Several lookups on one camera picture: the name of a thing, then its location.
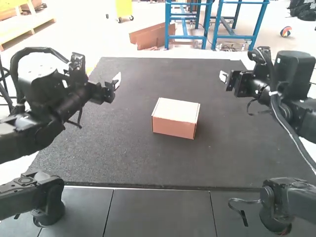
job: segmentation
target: brown cardboard box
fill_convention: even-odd
[[[150,26],[139,31],[129,33],[130,42],[137,45],[138,50],[164,46],[164,29],[165,23],[160,23]],[[176,32],[176,25],[169,25],[169,34],[174,35]]]
[[[153,132],[194,139],[199,103],[159,98],[152,114]]]

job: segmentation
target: black bag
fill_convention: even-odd
[[[311,8],[311,3],[305,3],[291,10],[291,16],[298,16],[301,12],[309,10]]]
[[[316,12],[314,9],[302,11],[298,18],[303,21],[316,21]]]
[[[294,9],[304,3],[305,0],[291,0],[290,6],[287,9]]]

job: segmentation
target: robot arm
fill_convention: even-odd
[[[54,67],[41,66],[18,76],[18,61],[32,52],[52,53],[67,63],[69,70],[61,74]],[[105,82],[105,86],[93,83],[85,73],[84,55],[73,53],[68,61],[51,48],[25,48],[17,52],[10,69],[18,104],[9,117],[0,120],[0,164],[46,148],[65,130],[66,122],[81,128],[84,105],[88,101],[111,103],[120,82]],[[25,111],[25,102],[29,103],[30,111]],[[78,122],[69,121],[77,111]]]
[[[19,60],[32,53],[51,53],[69,65],[61,74],[53,67],[18,76]],[[93,83],[85,73],[84,55],[73,53],[68,61],[51,48],[25,48],[11,59],[10,74],[17,93],[17,106],[0,120],[0,164],[30,155],[49,146],[68,122],[81,128],[82,108],[90,101],[111,103],[120,80]],[[30,110],[25,111],[28,102]],[[79,111],[77,123],[69,119]],[[24,173],[0,186],[0,221],[31,211],[37,226],[56,223],[65,212],[61,201],[64,181],[47,171]]]
[[[288,234],[295,217],[316,224],[316,187],[297,178],[264,181],[260,190],[263,225],[279,235]]]
[[[316,162],[298,137],[316,143],[316,99],[307,97],[315,58],[303,52],[280,51],[273,66],[268,47],[250,51],[248,57],[256,62],[254,70],[232,71],[225,81],[226,91],[234,90],[236,97],[253,97],[247,109],[253,101],[268,106],[301,155],[316,169]],[[266,180],[260,190],[260,202],[260,219],[275,234],[288,234],[294,217],[316,224],[316,187],[304,180]]]

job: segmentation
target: concrete floor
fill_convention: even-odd
[[[101,56],[105,55],[123,55],[138,54],[136,46],[129,42],[128,33],[148,27],[154,24],[164,22],[164,3],[149,4],[146,2],[133,2],[134,21],[129,21],[128,18],[122,24],[118,24],[115,20],[105,18],[106,13],[111,14],[109,8],[110,0],[46,0],[48,9],[54,12],[57,22],[54,24],[45,25],[37,30],[37,33],[31,37],[21,36],[4,45],[5,51],[1,53],[4,66],[9,66],[9,59],[18,50],[26,46],[49,46],[66,57],[70,57],[71,52],[79,52],[86,55],[87,66],[95,65]],[[217,2],[212,8],[212,15],[216,15]],[[316,56],[316,31],[314,28],[316,22],[304,22],[297,18],[287,18],[289,10],[286,7],[289,5],[289,0],[271,1],[267,7],[267,11],[261,26],[256,46],[267,45],[271,47],[272,56],[275,58],[279,50],[300,50]],[[233,4],[227,4],[223,8],[222,15],[234,15],[235,8]],[[260,11],[259,5],[243,5],[240,10],[237,23],[237,34],[252,34],[256,24],[257,16]],[[204,8],[201,11],[200,23],[203,23]],[[293,28],[291,36],[282,38],[279,34],[282,28],[291,26]],[[212,25],[209,30],[209,40],[212,41],[213,34]],[[178,26],[177,32],[181,33],[182,27]],[[220,27],[220,32],[225,33],[223,26]],[[191,31],[191,34],[203,33],[203,29]],[[161,57],[162,53],[165,57],[173,55],[173,57],[222,57],[227,54],[221,52],[210,51],[210,43],[207,43],[208,50],[191,49],[193,46],[177,46],[168,52],[150,52],[153,57]],[[230,53],[231,58],[239,53]],[[52,56],[34,54],[21,60],[20,70],[26,70],[38,66],[39,63],[47,63],[64,67],[58,60]],[[313,81],[316,82],[316,74],[313,74]],[[314,87],[310,94],[316,94]],[[0,108],[0,117],[6,116],[8,111],[6,108]],[[306,142],[307,149],[316,152],[316,146]],[[0,165],[0,183],[5,183],[17,177],[24,172],[35,155],[23,157],[16,161],[8,162]]]

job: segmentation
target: blue metal frame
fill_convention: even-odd
[[[171,2],[171,0],[166,0],[165,2],[165,41],[164,47],[169,49],[169,39],[189,39],[189,40],[202,40],[202,49],[206,48],[207,42],[207,34],[209,28],[209,19],[211,16],[211,9],[212,9],[213,0],[206,0],[206,3],[201,3],[201,0],[197,0],[197,2]],[[181,13],[171,13],[171,6],[172,5],[180,5]],[[186,13],[184,11],[183,6],[192,6],[197,5],[197,12],[192,13],[192,8],[190,8],[190,13]],[[188,35],[187,30],[187,20],[195,20],[196,25],[195,29],[198,29],[199,24],[199,15],[201,10],[201,5],[205,5],[205,18],[204,18],[204,34],[203,36],[190,36]],[[168,29],[171,20],[181,20],[182,28],[183,28],[183,35],[169,35]]]
[[[225,17],[225,16],[223,17],[223,16],[221,16],[222,8],[223,8],[223,4],[224,3],[237,4],[237,8],[236,8],[236,12],[235,12],[235,16],[234,17]],[[245,2],[243,2],[242,0],[238,0],[238,1],[219,0],[216,17],[214,17],[214,16],[210,17],[210,19],[216,19],[215,20],[215,28],[214,28],[214,35],[213,35],[213,41],[212,41],[211,49],[215,50],[217,39],[244,39],[244,40],[251,40],[251,44],[250,44],[248,50],[252,50],[254,45],[255,45],[255,42],[257,40],[259,29],[260,29],[260,26],[261,26],[261,23],[262,23],[262,20],[263,20],[263,16],[265,14],[267,5],[269,3],[270,3],[269,0],[245,1]],[[239,15],[241,4],[261,4],[262,5],[260,13],[259,13],[259,16],[258,16],[258,20],[257,20],[256,26],[255,26],[255,29],[254,29],[253,34],[251,36],[236,35],[235,32],[234,32],[234,29],[236,28],[237,19],[238,19],[238,15]],[[226,19],[233,19],[234,20],[232,27],[230,27],[230,25],[228,24]],[[226,28],[226,30],[229,33],[229,35],[219,35],[218,34],[218,27],[219,27],[220,23],[223,24],[223,26]]]

